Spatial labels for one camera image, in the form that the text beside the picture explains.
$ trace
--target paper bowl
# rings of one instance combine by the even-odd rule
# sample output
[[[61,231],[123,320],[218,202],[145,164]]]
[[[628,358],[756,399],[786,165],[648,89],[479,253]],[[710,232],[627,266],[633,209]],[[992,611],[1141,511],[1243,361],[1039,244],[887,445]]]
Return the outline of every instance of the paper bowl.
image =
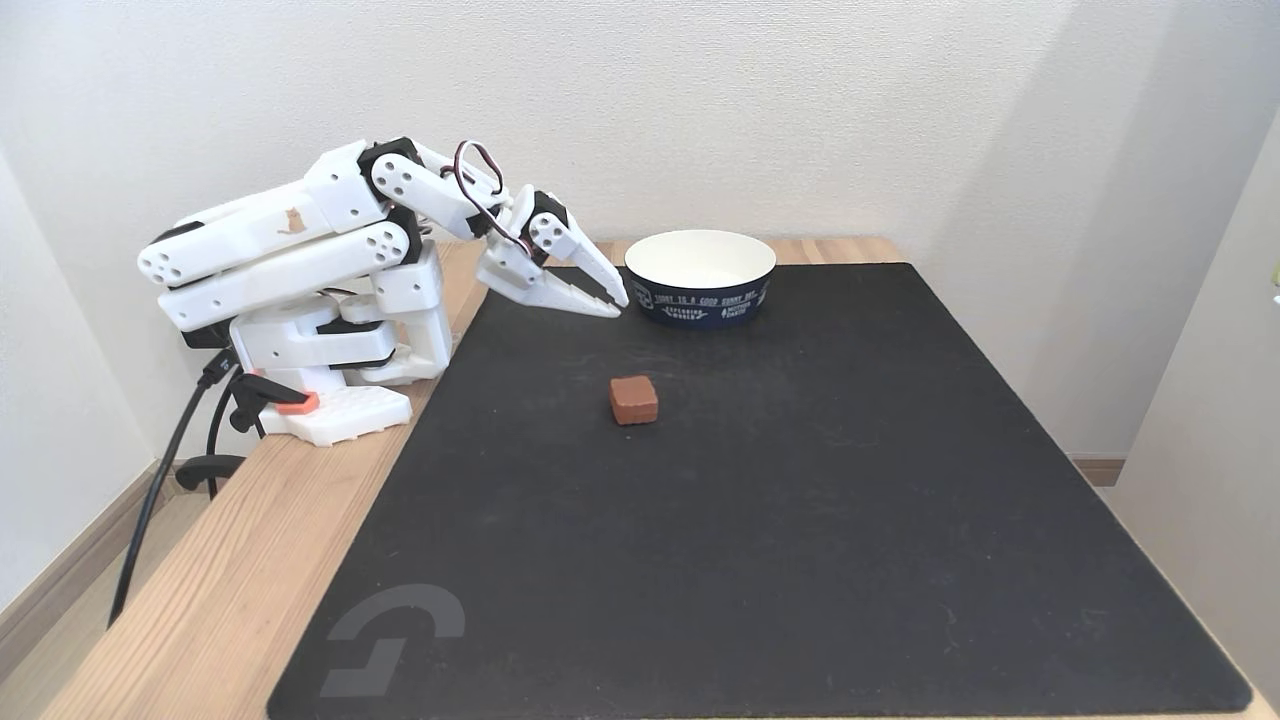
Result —
[[[645,316],[709,329],[755,316],[778,258],[768,245],[745,234],[673,231],[636,242],[623,263],[632,299]]]

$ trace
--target bowl rim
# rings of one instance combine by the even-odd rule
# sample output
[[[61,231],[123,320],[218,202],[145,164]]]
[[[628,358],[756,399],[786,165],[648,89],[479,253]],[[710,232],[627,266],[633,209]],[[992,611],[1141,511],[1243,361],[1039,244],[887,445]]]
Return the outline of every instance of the bowl rim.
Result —
[[[767,266],[762,264],[763,269],[759,273],[755,273],[753,277],[750,277],[748,279],[737,281],[737,282],[733,282],[731,284],[703,284],[703,286],[690,286],[690,284],[684,284],[684,283],[673,284],[673,283],[664,282],[664,281],[662,281],[659,278],[653,277],[652,273],[645,273],[645,272],[636,270],[636,268],[634,265],[634,260],[632,260],[632,252],[635,252],[637,249],[643,249],[645,246],[645,243],[657,245],[657,243],[660,243],[664,240],[669,241],[672,237],[678,237],[678,236],[682,236],[682,234],[694,234],[694,233],[719,236],[721,238],[732,240],[735,242],[741,242],[744,246],[750,246],[753,250],[756,250],[756,251],[760,250],[760,249],[763,249],[765,252],[768,252],[769,261],[768,261]],[[748,234],[736,233],[736,232],[732,232],[732,231],[712,229],[712,228],[687,228],[687,229],[676,229],[676,231],[660,232],[660,233],[650,234],[648,237],[637,240],[636,242],[634,242],[631,245],[631,247],[627,247],[627,251],[626,251],[626,254],[623,254],[623,258],[622,258],[622,264],[626,265],[627,270],[630,270],[632,274],[635,274],[635,275],[637,275],[640,278],[644,278],[645,281],[649,281],[649,282],[655,283],[655,284],[662,284],[662,286],[666,286],[666,287],[684,287],[684,288],[687,288],[687,290],[723,290],[723,288],[730,288],[730,287],[737,287],[737,286],[750,284],[750,283],[758,282],[759,279],[767,277],[778,265],[778,255],[777,255],[777,252],[773,251],[772,247],[769,247],[769,245],[767,242],[763,242],[759,238],[755,238],[755,237],[751,237],[751,236],[748,236]]]

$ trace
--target navy blue bowl exterior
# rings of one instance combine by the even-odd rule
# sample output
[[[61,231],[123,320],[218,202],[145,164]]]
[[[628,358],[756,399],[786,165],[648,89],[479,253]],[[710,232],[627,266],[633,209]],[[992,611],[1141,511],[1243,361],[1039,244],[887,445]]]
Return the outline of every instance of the navy blue bowl exterior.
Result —
[[[631,277],[631,300],[650,320],[677,328],[727,328],[741,325],[760,310],[769,290],[769,270],[763,278],[731,287],[672,287]]]

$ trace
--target baseboard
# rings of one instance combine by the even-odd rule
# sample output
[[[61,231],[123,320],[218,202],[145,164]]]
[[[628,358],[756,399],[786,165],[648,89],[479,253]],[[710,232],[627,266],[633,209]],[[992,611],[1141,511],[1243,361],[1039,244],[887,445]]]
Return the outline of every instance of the baseboard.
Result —
[[[1098,488],[1115,487],[1124,468],[1124,457],[1071,457],[1071,462],[1091,486]]]
[[[67,609],[128,546],[154,473],[155,462],[129,483],[17,600],[0,611],[0,682],[13,673]],[[154,512],[164,507],[175,488],[178,484],[170,473],[156,497]],[[102,621],[106,621],[105,609]]]

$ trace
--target gray logo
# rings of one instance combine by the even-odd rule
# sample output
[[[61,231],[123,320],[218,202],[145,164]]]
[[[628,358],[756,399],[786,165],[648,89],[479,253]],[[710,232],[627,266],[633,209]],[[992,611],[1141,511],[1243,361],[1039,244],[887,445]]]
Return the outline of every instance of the gray logo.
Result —
[[[449,591],[438,585],[397,585],[348,610],[329,632],[329,639],[353,641],[374,618],[397,607],[428,611],[435,621],[438,638],[461,638],[466,629],[467,620],[462,612],[462,603]],[[320,697],[385,696],[406,639],[378,638],[364,667],[329,670],[329,676],[320,688]]]

